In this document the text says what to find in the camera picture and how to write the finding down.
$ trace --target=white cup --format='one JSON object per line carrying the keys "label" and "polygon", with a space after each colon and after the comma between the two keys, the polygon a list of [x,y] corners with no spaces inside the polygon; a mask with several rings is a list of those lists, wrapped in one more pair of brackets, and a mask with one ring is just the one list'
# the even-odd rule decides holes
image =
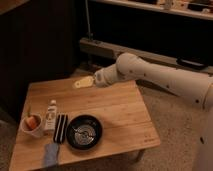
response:
{"label": "white cup", "polygon": [[20,124],[21,130],[24,133],[31,135],[35,138],[41,138],[44,135],[42,117],[40,115],[33,115],[33,116],[36,118],[37,123],[39,123],[38,126],[35,129],[30,130],[25,121],[27,117],[26,116],[21,120],[21,124]]}

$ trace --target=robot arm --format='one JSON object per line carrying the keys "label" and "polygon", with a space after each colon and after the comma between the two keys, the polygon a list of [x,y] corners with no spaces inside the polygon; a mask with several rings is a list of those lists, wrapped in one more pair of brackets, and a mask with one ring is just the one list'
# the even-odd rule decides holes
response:
{"label": "robot arm", "polygon": [[94,74],[94,83],[97,87],[136,79],[150,81],[201,108],[210,109],[194,170],[213,170],[213,77],[208,74],[152,64],[130,53],[123,53],[114,65]]}
{"label": "robot arm", "polygon": [[143,79],[201,108],[213,106],[213,77],[210,75],[152,64],[130,53],[121,54],[114,65],[97,71],[94,77],[98,87]]}

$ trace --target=floor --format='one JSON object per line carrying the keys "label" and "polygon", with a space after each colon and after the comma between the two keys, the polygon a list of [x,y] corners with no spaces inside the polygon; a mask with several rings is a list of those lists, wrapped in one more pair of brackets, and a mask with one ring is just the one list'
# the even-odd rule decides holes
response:
{"label": "floor", "polygon": [[[87,74],[86,71],[77,70],[72,76]],[[139,89],[159,133],[161,139],[159,147],[146,150],[142,160],[137,163],[134,162],[137,152],[130,152],[54,169],[64,171],[192,170],[207,111],[202,111],[162,91],[140,85]],[[2,171],[8,170],[15,134],[15,126],[0,122],[0,170]]]}

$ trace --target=table top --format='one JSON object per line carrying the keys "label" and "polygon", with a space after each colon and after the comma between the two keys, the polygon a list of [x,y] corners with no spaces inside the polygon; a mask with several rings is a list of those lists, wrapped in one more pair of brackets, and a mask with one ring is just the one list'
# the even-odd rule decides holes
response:
{"label": "table top", "polygon": [[[86,151],[71,148],[65,141],[60,145],[59,164],[74,163],[114,154],[146,149],[160,144],[143,98],[134,81],[107,88],[74,89],[78,78],[32,83],[29,85],[22,117],[31,106],[31,113],[44,116],[50,100],[57,101],[58,111],[69,121],[81,114],[95,116],[103,126],[103,134],[94,147]],[[42,168],[44,146],[52,136],[35,139],[20,131],[11,158],[10,170]]]}

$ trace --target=yellow object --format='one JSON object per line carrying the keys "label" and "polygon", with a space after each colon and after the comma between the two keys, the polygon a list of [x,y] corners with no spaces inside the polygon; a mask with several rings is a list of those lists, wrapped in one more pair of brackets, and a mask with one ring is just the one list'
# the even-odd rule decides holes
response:
{"label": "yellow object", "polygon": [[91,87],[93,85],[94,78],[92,76],[86,76],[76,81],[73,86],[74,88]]}

